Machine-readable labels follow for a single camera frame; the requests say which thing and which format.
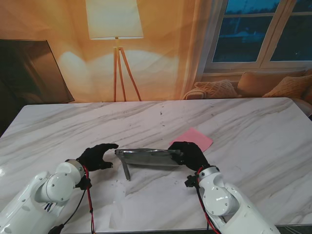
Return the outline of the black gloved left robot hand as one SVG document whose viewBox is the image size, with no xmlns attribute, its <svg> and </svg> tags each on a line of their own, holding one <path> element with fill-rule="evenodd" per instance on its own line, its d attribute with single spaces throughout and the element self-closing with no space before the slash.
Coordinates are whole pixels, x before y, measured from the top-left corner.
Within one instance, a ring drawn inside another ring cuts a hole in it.
<svg viewBox="0 0 312 234">
<path fill-rule="evenodd" d="M 103 160 L 108 150 L 117 149 L 119 146 L 114 143 L 103 143 L 92 148 L 87 148 L 80 157 L 76 159 L 89 172 L 105 170 L 113 167 L 113 163 Z"/>
</svg>

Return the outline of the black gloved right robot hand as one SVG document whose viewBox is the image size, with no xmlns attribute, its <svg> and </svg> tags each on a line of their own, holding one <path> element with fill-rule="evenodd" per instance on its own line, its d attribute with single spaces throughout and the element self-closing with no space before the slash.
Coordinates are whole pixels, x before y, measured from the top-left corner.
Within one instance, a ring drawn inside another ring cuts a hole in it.
<svg viewBox="0 0 312 234">
<path fill-rule="evenodd" d="M 193 171 L 209 168 L 208 163 L 201 149 L 193 142 L 174 142 L 168 150 L 180 150 L 181 156 L 172 156 L 172 160 L 179 165 L 186 165 Z"/>
</svg>

